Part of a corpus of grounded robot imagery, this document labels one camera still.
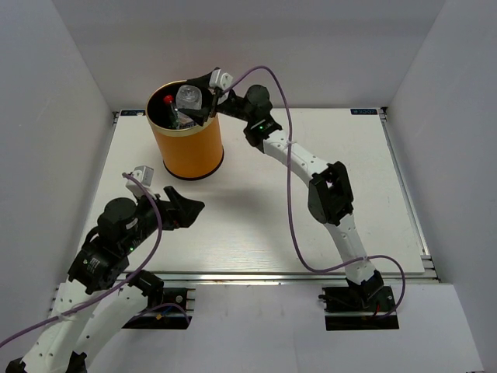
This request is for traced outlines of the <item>blue-label clear bottle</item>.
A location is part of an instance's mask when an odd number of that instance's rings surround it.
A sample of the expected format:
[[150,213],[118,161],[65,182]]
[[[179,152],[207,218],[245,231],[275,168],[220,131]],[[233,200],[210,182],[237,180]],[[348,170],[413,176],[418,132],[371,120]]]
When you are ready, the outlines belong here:
[[176,108],[178,110],[177,128],[187,129],[194,127],[196,123],[192,118],[180,111],[180,109],[200,110],[202,108],[202,92],[193,85],[181,85],[176,93]]

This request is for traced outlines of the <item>large red-label clear bottle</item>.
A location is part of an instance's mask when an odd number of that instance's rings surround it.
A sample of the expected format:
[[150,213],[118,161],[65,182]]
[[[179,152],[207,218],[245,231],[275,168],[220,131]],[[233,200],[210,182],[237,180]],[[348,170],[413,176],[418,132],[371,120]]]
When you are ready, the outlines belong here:
[[171,129],[178,130],[181,128],[181,120],[179,119],[179,111],[175,104],[175,98],[172,95],[167,95],[163,98],[163,103],[166,106],[166,112],[169,117]]

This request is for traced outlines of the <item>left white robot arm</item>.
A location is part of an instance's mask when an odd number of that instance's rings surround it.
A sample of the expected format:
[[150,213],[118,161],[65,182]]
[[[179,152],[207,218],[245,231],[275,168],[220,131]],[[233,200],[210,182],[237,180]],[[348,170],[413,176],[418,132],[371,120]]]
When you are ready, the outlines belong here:
[[90,361],[133,317],[166,307],[164,282],[138,267],[123,281],[129,255],[153,233],[190,227],[205,204],[164,189],[167,200],[142,186],[134,198],[106,204],[61,284],[42,334],[8,372],[85,372]]

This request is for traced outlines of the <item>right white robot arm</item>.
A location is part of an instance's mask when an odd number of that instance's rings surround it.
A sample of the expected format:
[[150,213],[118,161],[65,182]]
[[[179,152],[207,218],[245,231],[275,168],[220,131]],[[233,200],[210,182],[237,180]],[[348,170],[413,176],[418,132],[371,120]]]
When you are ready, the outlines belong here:
[[247,142],[287,168],[308,189],[308,210],[324,225],[342,259],[351,302],[362,310],[370,309],[379,299],[384,286],[377,268],[371,263],[356,229],[353,217],[353,192],[346,166],[326,162],[295,143],[293,130],[284,130],[271,115],[273,105],[268,89],[252,85],[243,97],[237,96],[237,85],[231,75],[219,68],[199,78],[186,80],[207,94],[198,110],[186,109],[198,125],[204,125],[217,113],[243,120]]

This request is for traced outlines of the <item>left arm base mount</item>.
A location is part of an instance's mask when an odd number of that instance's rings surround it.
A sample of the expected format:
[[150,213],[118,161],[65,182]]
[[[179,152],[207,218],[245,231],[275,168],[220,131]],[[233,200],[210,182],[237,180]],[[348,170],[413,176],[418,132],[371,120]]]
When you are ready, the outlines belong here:
[[142,270],[120,291],[138,290],[145,307],[134,315],[124,329],[187,329],[193,318],[195,289],[166,284],[155,274]]

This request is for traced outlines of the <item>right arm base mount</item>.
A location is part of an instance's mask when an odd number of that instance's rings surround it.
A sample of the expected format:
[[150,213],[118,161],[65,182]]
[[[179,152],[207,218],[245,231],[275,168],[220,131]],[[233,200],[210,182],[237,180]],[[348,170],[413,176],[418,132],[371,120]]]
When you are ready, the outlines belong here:
[[399,329],[391,287],[383,287],[363,304],[348,287],[322,288],[318,299],[325,308],[327,331],[375,331]]

